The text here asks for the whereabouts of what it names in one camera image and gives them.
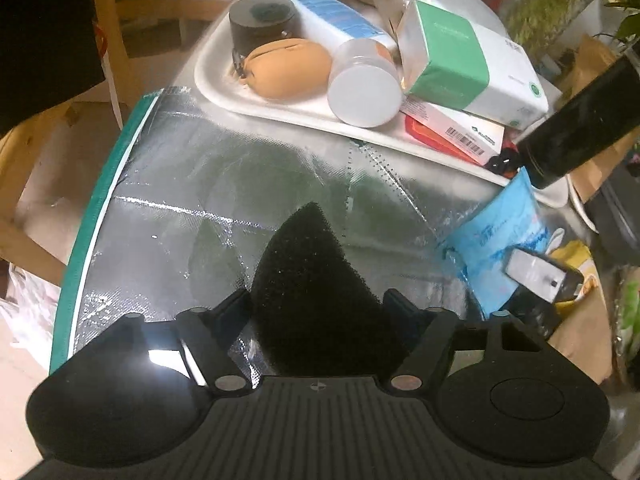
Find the black sponge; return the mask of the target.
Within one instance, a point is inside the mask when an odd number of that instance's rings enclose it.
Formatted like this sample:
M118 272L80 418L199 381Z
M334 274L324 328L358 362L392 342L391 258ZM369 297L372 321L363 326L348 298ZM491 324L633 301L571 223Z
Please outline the black sponge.
M390 312L308 203L273 234L252 287L262 351L281 375L384 379L407 350Z

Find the small black box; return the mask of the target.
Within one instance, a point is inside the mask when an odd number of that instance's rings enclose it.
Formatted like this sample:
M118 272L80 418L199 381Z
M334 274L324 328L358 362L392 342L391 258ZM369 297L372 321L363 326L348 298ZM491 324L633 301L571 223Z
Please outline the small black box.
M524 247L510 250L503 271L548 304L574 301L585 283L582 272L572 266Z

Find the silver insulated mat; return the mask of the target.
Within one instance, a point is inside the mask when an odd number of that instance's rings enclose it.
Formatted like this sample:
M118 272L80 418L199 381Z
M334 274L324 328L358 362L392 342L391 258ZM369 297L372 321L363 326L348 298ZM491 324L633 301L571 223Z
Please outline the silver insulated mat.
M322 209L375 295L464 310L438 258L498 186L331 133L248 119L186 89L145 96L103 166L70 254L53 329L58 367L127 312L163 321L250 285L273 233Z

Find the blue wet wipes pack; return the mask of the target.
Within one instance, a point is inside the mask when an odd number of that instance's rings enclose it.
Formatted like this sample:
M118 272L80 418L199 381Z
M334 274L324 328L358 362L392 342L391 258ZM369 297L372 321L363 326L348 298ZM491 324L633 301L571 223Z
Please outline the blue wet wipes pack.
M488 318L518 288L503 272L510 249L543 252L549 240L528 172L522 169L488 205L446 236L439 251L464 281L480 315Z

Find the yellow wet wipes pack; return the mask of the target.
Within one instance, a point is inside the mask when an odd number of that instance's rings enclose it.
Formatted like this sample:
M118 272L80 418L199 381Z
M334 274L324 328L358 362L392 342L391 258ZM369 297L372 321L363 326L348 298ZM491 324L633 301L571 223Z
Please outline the yellow wet wipes pack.
M548 255L554 260L571 266L582 274L582 288L579 289L576 298L573 300L574 302L582 300L582 298L589 294L590 290L597 289L601 286L599 273L594 263L592 253L589 247L581 240L572 240L566 245L548 252ZM557 301L555 304L559 308L566 308L573 301Z

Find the pink white flat box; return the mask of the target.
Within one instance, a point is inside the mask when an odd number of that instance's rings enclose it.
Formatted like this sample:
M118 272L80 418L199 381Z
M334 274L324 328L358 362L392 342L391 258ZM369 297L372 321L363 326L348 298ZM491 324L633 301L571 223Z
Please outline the pink white flat box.
M477 166L485 166L502 150L504 127L490 120L411 96L400 111L410 136L433 150Z

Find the grey zip case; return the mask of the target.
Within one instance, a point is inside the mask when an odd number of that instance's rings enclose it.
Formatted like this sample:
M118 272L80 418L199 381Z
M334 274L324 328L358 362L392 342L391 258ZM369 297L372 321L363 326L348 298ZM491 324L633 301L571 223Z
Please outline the grey zip case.
M617 264L639 265L639 165L621 162L586 205L604 249Z

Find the white cap jar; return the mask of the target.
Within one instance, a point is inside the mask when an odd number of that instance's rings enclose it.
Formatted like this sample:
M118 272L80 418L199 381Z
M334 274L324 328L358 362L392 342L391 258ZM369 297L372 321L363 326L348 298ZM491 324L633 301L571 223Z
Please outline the white cap jar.
M369 38L342 44L333 55L326 97L347 125L376 128L390 122L404 98L390 51Z

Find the white tray left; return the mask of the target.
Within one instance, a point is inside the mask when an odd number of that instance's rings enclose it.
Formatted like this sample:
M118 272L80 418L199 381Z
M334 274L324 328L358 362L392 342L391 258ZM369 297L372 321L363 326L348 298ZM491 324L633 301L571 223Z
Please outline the white tray left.
M337 119L323 94L293 103L272 102L261 98L236 76L232 63L228 12L224 12L206 32L200 53L196 56L193 75L195 87L201 95L229 112L337 134L436 162L503 188L509 184L505 177L434 151L419 142L406 131L405 119L401 114L381 127L366 129L344 124Z

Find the wooden chair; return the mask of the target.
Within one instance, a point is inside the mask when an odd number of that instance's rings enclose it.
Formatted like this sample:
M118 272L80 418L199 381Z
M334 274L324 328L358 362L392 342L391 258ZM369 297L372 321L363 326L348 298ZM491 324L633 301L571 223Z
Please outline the wooden chair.
M33 240L16 210L36 163L74 104L99 86L122 122L142 97L120 24L212 22L232 0L1 0L1 260L58 285L65 263Z

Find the green white tissue box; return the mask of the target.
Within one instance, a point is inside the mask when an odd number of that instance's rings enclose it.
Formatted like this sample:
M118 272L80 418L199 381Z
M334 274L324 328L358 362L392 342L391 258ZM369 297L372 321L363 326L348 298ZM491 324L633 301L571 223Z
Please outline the green white tissue box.
M397 44L409 96L518 130L549 111L524 49L461 15L413 0Z

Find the black thermos bottle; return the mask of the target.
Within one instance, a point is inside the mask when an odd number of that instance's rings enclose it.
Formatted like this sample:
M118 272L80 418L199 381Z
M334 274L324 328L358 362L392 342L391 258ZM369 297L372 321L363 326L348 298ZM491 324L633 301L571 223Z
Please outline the black thermos bottle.
M639 46L629 47L516 146L530 183L542 190L639 125Z

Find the black tape roll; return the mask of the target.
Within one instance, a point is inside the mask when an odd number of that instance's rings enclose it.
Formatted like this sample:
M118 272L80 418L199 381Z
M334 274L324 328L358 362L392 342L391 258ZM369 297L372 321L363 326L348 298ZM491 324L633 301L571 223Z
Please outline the black tape roll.
M229 21L235 61L264 44L300 36L299 15L291 0L238 0L230 6Z

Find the white spray bottle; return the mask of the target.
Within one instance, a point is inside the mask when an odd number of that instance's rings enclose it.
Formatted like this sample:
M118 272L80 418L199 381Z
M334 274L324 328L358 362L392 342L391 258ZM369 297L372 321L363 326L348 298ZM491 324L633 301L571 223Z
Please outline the white spray bottle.
M382 28L338 0L290 0L299 15L299 27L305 39L321 44L334 54L353 39L371 39L397 53L395 40Z

